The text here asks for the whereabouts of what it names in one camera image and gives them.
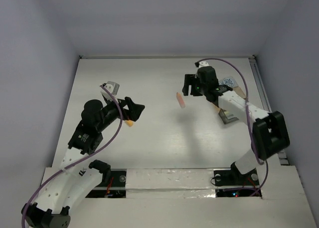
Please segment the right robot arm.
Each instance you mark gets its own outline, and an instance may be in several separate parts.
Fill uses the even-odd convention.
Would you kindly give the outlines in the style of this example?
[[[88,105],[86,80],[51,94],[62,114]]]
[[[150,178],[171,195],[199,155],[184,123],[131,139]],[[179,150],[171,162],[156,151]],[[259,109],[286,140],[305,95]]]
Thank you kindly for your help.
[[[217,186],[240,186],[259,165],[290,145],[282,113],[268,112],[240,97],[231,87],[220,84],[211,66],[198,68],[195,74],[184,76],[185,96],[204,96],[221,110],[230,112],[245,123],[251,138],[251,148],[229,170],[217,172]]]

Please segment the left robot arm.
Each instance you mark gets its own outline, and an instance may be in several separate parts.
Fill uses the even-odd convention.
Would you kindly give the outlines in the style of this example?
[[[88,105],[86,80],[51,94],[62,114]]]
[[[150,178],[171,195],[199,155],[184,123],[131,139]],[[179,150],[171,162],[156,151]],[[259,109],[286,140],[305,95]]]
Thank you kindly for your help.
[[[144,105],[134,103],[130,97],[114,99],[106,105],[96,99],[86,102],[59,171],[43,182],[23,206],[22,226],[68,227],[71,215],[85,197],[111,179],[110,165],[91,159],[100,151],[102,132],[116,119],[137,121],[144,109]]]

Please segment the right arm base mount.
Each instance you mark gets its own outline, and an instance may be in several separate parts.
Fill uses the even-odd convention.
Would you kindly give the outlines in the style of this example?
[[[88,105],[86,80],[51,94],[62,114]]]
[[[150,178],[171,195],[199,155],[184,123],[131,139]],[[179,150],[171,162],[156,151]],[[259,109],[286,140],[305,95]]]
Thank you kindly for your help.
[[[231,170],[214,170],[210,182],[215,187],[215,193],[218,198],[261,196],[260,191],[255,193],[259,187],[256,169],[238,177],[232,174]]]

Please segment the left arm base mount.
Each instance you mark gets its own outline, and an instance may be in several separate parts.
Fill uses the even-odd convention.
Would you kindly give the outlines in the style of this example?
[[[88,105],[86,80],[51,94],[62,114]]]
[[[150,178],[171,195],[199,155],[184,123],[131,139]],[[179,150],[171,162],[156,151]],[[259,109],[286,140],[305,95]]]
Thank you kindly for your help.
[[[103,180],[86,198],[125,198],[126,197],[126,170],[112,170],[109,179]]]

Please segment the small orange cap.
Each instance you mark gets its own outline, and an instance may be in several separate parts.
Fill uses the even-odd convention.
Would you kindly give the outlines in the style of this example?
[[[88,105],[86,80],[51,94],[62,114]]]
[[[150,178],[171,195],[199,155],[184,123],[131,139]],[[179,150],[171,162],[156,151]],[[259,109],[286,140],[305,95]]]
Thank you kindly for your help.
[[[134,122],[131,121],[131,120],[127,120],[127,121],[125,121],[125,123],[126,123],[129,127],[132,127],[133,124],[134,124]]]

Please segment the orange highlighter pen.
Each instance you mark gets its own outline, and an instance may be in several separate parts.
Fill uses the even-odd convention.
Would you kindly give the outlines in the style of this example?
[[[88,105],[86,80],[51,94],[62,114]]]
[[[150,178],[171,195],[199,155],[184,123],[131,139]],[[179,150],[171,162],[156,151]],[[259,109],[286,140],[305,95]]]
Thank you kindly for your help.
[[[177,101],[178,101],[178,103],[179,103],[181,108],[185,108],[186,107],[182,95],[180,93],[178,93],[178,92],[176,93],[176,99],[177,99]]]

